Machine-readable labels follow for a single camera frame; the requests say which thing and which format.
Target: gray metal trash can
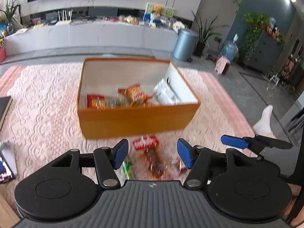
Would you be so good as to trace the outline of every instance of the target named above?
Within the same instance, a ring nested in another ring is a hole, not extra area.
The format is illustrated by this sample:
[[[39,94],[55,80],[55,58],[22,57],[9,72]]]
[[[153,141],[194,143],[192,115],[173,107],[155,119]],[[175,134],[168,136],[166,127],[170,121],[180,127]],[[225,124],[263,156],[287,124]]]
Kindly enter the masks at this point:
[[[193,53],[198,38],[197,32],[189,29],[178,30],[178,39],[172,55],[180,61],[187,61]]]

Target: blue gripper pad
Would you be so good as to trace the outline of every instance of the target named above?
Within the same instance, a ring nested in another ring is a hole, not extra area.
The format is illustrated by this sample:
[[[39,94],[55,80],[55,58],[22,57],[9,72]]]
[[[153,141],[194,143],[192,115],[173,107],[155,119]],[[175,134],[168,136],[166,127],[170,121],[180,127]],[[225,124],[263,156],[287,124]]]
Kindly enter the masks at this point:
[[[128,155],[128,151],[129,151],[128,140],[122,139],[112,150],[114,151],[115,154],[112,167],[114,170],[117,170],[120,168],[121,164]]]
[[[236,147],[236,148],[239,148],[239,149],[248,148],[248,143],[246,141],[244,141],[244,139],[238,138],[238,137],[223,135],[221,137],[221,142],[224,145]]]
[[[177,152],[183,163],[187,167],[187,169],[191,169],[193,167],[193,159],[191,150],[193,147],[184,139],[177,140]]]

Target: orange cardboard box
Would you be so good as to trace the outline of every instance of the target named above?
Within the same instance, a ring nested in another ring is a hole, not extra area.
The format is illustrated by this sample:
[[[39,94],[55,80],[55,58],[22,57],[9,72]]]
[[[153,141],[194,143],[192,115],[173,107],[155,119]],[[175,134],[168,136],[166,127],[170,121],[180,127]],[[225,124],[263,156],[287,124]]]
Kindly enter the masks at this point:
[[[178,105],[87,109],[87,94],[114,96],[118,88],[140,84],[151,93],[162,79],[181,99]],[[91,58],[83,63],[77,113],[86,139],[125,137],[184,129],[200,100],[169,60],[151,58]]]

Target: black circular hub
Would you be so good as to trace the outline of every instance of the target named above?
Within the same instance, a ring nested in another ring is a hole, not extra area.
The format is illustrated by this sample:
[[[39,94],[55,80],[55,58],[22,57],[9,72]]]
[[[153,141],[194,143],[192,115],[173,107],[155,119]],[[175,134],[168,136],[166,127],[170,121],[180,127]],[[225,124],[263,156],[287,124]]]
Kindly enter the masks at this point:
[[[220,211],[248,221],[272,219],[282,214],[291,200],[291,191],[283,179],[254,167],[236,167],[214,178],[208,195]]]
[[[57,199],[66,196],[72,189],[71,184],[64,180],[52,179],[40,183],[36,192],[46,199]]]
[[[98,190],[93,180],[62,167],[43,168],[22,180],[15,189],[19,213],[36,221],[74,217],[92,206]]]
[[[269,186],[258,179],[243,179],[234,185],[236,193],[248,199],[259,199],[268,195]]]

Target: snack bag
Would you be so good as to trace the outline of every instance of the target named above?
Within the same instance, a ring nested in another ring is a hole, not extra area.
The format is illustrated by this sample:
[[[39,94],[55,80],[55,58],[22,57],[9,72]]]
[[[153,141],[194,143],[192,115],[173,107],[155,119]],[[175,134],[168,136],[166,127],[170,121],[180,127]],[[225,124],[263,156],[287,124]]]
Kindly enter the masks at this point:
[[[127,88],[120,88],[118,89],[118,93],[125,95],[129,100],[130,105],[140,105],[153,98],[153,96],[148,96],[144,93],[139,84]]]
[[[146,137],[134,140],[132,145],[135,150],[142,153],[142,159],[148,162],[147,170],[150,172],[149,180],[172,180],[168,172],[168,165],[163,163],[157,152],[159,141],[156,136],[147,135]]]
[[[159,141],[154,135],[147,135],[146,137],[141,137],[140,139],[134,140],[132,142],[132,145],[134,146],[135,150],[142,150],[145,148],[152,148],[152,147],[158,147]]]
[[[132,162],[127,156],[121,165],[122,172],[127,180],[134,179],[134,174],[132,171]]]
[[[162,79],[154,88],[154,95],[161,104],[176,105],[181,102],[179,97],[164,79]]]
[[[101,95],[88,94],[88,108],[95,108],[97,110],[105,109],[106,101],[105,97]]]
[[[127,107],[129,106],[128,99],[121,95],[121,94],[116,94],[114,97],[110,98],[109,102],[107,102],[107,105],[111,108],[116,108],[116,107]]]

